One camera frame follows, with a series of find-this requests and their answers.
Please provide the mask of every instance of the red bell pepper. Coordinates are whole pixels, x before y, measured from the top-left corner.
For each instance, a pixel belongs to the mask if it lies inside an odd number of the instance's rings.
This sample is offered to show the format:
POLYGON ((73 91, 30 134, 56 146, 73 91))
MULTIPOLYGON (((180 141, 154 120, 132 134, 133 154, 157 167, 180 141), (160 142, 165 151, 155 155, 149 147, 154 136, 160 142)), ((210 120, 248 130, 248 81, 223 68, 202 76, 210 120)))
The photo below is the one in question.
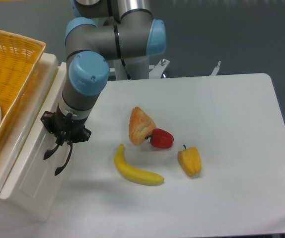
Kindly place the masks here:
POLYGON ((153 147, 168 149, 173 144, 173 136, 169 132, 156 128, 152 131, 152 134, 146 136, 146 140, 150 138, 150 143, 153 147))

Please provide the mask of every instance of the wicker basket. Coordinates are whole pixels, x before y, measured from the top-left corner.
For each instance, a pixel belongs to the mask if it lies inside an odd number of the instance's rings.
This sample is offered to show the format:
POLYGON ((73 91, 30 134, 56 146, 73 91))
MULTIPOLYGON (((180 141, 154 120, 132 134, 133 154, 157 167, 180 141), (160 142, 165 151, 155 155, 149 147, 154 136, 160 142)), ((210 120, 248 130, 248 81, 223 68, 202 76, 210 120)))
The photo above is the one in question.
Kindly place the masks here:
POLYGON ((0 30, 0 139, 46 44, 0 30))

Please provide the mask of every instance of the banana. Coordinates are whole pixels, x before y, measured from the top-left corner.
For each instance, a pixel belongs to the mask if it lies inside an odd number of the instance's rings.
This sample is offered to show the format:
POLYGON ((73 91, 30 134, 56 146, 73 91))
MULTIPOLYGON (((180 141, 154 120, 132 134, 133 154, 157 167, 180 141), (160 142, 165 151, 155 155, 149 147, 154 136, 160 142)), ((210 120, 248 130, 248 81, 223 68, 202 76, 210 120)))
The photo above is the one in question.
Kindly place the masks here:
POLYGON ((159 174, 137 169, 127 164, 123 155, 124 145, 120 144, 114 156, 114 163, 122 176, 135 183, 145 185, 159 185, 164 181, 164 178, 159 174))

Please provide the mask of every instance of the black object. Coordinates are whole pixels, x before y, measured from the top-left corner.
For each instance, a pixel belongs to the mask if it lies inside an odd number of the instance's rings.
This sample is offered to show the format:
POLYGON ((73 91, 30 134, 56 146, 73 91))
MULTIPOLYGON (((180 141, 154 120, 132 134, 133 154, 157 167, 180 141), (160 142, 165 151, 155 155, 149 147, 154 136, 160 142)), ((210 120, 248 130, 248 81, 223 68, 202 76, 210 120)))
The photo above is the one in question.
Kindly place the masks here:
POLYGON ((73 150, 72 144, 88 141, 92 134, 92 132, 84 126, 86 119, 72 120, 72 113, 68 113, 64 116, 60 112, 60 110, 57 110, 55 113, 45 111, 41 117, 41 122, 47 131, 57 138, 55 141, 57 145, 52 150, 46 151, 43 159, 46 160, 50 158, 57 151, 59 146, 62 146, 66 141, 70 146, 67 160, 63 166, 55 170, 55 176, 60 174, 67 166, 73 150))

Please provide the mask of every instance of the tabletop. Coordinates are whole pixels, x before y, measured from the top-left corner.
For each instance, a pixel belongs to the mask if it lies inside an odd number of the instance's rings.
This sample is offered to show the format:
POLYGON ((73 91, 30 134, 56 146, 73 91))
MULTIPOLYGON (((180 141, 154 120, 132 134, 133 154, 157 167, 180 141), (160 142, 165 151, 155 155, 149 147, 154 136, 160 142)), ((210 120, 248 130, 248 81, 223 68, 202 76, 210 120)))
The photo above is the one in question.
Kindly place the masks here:
POLYGON ((44 223, 30 237, 217 237, 285 233, 285 125, 266 74, 108 82, 85 126, 72 166, 44 223), (133 145, 128 123, 141 107, 174 136, 170 149, 133 145), (127 162, 164 177, 136 184, 127 162), (177 153, 196 146, 202 171, 190 178, 177 153))

